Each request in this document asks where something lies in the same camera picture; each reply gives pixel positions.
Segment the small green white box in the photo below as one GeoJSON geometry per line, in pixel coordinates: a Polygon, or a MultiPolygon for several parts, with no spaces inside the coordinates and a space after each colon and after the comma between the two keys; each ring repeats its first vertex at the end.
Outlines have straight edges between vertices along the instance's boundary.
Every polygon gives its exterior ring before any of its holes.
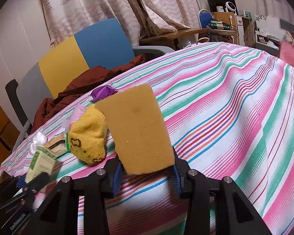
{"type": "Polygon", "coordinates": [[[25,182],[29,183],[40,173],[52,173],[57,156],[47,147],[37,146],[31,164],[27,171],[25,182]]]}

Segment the yellow plush toy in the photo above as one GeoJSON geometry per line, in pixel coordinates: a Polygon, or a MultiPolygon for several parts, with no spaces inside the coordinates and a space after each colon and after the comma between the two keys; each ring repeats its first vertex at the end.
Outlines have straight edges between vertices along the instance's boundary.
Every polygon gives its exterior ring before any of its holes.
{"type": "Polygon", "coordinates": [[[79,120],[74,121],[68,132],[70,152],[88,164],[98,163],[105,158],[105,116],[95,104],[87,107],[79,120]]]}

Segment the pink small package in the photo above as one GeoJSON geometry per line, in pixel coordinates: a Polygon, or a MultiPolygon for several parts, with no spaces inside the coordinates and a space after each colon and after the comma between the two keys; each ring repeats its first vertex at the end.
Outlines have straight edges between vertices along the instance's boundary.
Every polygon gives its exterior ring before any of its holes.
{"type": "Polygon", "coordinates": [[[62,127],[68,132],[72,123],[78,121],[85,112],[86,107],[83,105],[76,105],[70,117],[62,122],[62,127]]]}

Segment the purple crumpled wrapper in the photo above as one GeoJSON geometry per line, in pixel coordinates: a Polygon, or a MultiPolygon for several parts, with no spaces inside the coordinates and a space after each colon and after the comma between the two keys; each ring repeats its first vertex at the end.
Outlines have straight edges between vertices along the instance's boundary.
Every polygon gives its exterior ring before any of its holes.
{"type": "Polygon", "coordinates": [[[112,96],[113,94],[117,92],[118,91],[115,88],[109,85],[103,85],[103,86],[95,88],[91,92],[91,97],[93,98],[94,101],[99,101],[106,97],[112,96]]]}

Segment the dark red jacket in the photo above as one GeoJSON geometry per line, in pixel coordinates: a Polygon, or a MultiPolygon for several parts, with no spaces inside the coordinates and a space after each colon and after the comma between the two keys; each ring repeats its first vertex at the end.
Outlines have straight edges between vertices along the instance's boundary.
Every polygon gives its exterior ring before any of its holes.
{"type": "Polygon", "coordinates": [[[115,76],[145,62],[145,54],[140,54],[132,59],[128,64],[120,65],[111,70],[105,69],[101,66],[96,66],[85,71],[80,76],[73,79],[69,85],[67,85],[66,89],[58,94],[57,98],[45,98],[42,100],[36,111],[34,122],[32,123],[31,133],[34,133],[57,113],[62,111],[82,95],[109,81],[115,76]]]}

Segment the grey yellow blue chair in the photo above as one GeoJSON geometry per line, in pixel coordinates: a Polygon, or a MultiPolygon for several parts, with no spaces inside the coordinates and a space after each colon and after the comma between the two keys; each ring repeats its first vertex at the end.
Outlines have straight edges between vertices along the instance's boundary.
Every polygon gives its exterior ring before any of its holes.
{"type": "Polygon", "coordinates": [[[19,82],[13,79],[5,86],[23,126],[13,148],[17,149],[30,131],[42,100],[56,98],[86,70],[96,66],[114,69],[140,54],[160,57],[170,52],[173,49],[166,46],[131,46],[117,19],[96,23],[67,38],[41,58],[19,82]]]}

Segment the wooden desk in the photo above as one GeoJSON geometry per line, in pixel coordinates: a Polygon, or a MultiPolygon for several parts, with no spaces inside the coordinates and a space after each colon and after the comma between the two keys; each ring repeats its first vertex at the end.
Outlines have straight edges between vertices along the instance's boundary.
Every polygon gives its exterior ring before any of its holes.
{"type": "Polygon", "coordinates": [[[140,45],[152,45],[152,46],[167,46],[174,50],[178,48],[179,39],[182,37],[191,37],[198,35],[199,38],[203,38],[206,34],[217,34],[222,36],[235,36],[237,34],[234,30],[220,30],[211,28],[191,28],[178,30],[170,33],[164,33],[153,37],[148,37],[140,40],[140,45]]]}

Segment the blue folding chair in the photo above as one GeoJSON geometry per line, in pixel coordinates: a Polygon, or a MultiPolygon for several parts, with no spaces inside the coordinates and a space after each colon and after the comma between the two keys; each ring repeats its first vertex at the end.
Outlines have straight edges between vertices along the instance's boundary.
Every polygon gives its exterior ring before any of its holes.
{"type": "Polygon", "coordinates": [[[198,18],[199,18],[199,26],[201,29],[203,29],[207,25],[209,25],[211,20],[213,20],[213,15],[211,14],[210,11],[206,9],[201,9],[199,10],[198,18]]]}

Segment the pink patterned curtain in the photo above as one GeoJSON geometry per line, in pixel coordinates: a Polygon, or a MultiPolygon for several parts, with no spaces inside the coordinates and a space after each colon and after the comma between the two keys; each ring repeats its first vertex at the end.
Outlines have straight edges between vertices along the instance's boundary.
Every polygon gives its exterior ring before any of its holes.
{"type": "Polygon", "coordinates": [[[198,28],[197,0],[40,0],[50,38],[56,47],[98,22],[115,18],[133,46],[141,39],[198,28]]]}

